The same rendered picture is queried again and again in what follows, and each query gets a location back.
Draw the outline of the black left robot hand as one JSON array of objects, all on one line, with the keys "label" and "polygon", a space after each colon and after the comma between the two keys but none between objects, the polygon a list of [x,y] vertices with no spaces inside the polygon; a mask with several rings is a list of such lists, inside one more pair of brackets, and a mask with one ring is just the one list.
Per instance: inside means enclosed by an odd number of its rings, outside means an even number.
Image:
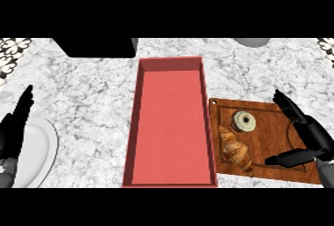
[{"label": "black left robot hand", "polygon": [[7,113],[0,121],[0,160],[19,157],[32,104],[32,86],[28,85],[18,99],[13,112]]}]

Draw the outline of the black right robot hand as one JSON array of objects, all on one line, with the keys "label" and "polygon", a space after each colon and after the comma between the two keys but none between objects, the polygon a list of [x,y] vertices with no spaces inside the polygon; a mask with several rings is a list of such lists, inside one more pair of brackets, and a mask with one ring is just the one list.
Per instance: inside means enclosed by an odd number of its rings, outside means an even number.
[{"label": "black right robot hand", "polygon": [[275,90],[273,102],[281,108],[303,141],[306,148],[295,148],[266,158],[266,165],[293,168],[319,159],[322,162],[334,159],[334,139],[318,120],[304,114],[287,95]]}]

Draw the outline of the brown wooden cutting board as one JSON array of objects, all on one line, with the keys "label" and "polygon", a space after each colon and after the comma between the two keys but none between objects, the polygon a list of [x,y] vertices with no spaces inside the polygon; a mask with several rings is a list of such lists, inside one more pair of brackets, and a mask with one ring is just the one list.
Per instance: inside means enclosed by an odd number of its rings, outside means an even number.
[{"label": "brown wooden cutting board", "polygon": [[[219,136],[219,126],[223,125],[250,149],[256,177],[319,184],[315,162],[293,168],[264,164],[264,159],[272,155],[278,155],[294,148],[306,147],[278,105],[267,102],[211,98],[208,107],[217,173],[244,176],[239,167],[222,158],[222,148],[225,146]],[[256,118],[253,132],[236,132],[232,128],[232,115],[239,110],[250,112]]]}]

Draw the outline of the red open cardboard box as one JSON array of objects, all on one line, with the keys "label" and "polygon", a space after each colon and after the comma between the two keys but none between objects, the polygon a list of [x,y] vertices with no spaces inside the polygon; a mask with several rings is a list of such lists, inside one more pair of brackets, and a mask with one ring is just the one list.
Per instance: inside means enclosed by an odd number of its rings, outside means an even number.
[{"label": "red open cardboard box", "polygon": [[199,56],[139,60],[123,186],[217,186]]}]

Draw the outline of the white plate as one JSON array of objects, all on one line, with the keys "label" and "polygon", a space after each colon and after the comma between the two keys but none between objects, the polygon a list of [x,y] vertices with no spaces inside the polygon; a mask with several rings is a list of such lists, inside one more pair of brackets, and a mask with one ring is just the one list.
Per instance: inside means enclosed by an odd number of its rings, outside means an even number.
[{"label": "white plate", "polygon": [[31,117],[16,166],[15,188],[38,188],[55,163],[59,139],[49,120]]}]

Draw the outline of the golden brown croissant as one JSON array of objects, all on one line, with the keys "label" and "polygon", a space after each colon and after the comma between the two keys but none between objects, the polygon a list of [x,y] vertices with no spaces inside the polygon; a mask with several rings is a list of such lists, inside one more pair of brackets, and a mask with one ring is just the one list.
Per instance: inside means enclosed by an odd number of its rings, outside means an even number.
[{"label": "golden brown croissant", "polygon": [[223,144],[222,155],[225,160],[251,177],[254,168],[248,146],[238,140],[235,133],[223,125],[219,126],[219,137]]}]

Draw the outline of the grey round object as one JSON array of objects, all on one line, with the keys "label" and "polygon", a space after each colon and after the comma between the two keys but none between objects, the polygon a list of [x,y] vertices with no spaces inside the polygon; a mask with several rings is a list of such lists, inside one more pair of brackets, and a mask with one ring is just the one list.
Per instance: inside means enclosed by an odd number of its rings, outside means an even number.
[{"label": "grey round object", "polygon": [[267,44],[269,38],[235,38],[235,42],[245,47],[259,48]]}]

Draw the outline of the black appliance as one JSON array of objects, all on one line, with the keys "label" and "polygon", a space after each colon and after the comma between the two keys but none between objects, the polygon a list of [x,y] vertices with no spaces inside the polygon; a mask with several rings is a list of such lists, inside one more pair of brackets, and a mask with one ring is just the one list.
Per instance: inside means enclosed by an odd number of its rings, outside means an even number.
[{"label": "black appliance", "polygon": [[55,38],[69,57],[133,58],[137,53],[137,38]]}]

